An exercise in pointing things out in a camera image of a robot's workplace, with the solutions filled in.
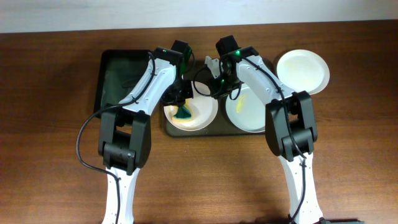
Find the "green and yellow sponge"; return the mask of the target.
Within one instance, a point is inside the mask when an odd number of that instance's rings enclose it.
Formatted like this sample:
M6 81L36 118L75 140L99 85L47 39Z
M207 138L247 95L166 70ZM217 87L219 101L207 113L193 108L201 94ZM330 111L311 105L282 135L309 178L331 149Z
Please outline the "green and yellow sponge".
M182 105L177 107L177 112L173 115L174 119L191 119L192 118L192 110L187 105Z

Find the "pink plate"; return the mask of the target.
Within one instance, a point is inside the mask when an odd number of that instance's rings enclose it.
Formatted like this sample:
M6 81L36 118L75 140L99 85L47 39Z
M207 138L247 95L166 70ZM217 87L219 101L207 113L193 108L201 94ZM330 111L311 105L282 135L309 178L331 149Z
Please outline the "pink plate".
M186 99L185 106L191 112L192 117L177 119L177 106L165 106L164 115L172 126L183 131L198 131L207 127L216 117L218 112L218 101L212 97L201 96L193 89L193 98Z

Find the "light blue plate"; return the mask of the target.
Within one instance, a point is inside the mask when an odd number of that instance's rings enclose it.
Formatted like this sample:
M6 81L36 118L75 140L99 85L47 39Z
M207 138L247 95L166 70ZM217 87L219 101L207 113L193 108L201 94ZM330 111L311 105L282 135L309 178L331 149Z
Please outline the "light blue plate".
M225 110L228 119L240 130L249 133L265 131L265 106L245 83L237 100L226 97Z

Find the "white plate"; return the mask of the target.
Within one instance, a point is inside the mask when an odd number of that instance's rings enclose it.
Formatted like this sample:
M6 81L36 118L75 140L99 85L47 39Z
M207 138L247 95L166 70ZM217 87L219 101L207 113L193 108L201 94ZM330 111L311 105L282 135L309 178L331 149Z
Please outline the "white plate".
M277 61L276 72L285 86L311 95L323 91L330 81L326 61L315 52L304 49L284 53Z

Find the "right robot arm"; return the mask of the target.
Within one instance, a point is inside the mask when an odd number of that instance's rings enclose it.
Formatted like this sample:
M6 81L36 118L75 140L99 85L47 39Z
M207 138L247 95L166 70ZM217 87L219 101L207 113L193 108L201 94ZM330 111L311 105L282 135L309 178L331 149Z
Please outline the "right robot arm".
M289 191L290 223L324 221L313 179L313 152L318 133L312 98L284 85L253 47L239 47L232 35L216 43L219 59L209 65L210 96L223 98L246 84L265 107L265 137L284 170Z

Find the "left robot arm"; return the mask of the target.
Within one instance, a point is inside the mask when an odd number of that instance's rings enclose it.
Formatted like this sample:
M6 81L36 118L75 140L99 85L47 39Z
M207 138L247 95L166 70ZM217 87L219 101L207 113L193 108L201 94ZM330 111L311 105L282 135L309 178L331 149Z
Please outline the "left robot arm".
M193 96L183 79L192 48L176 40L170 49L158 47L134 88L101 115L98 153L108 178L103 223L133 223L136 180L151 149L150 116L159 101L183 105Z

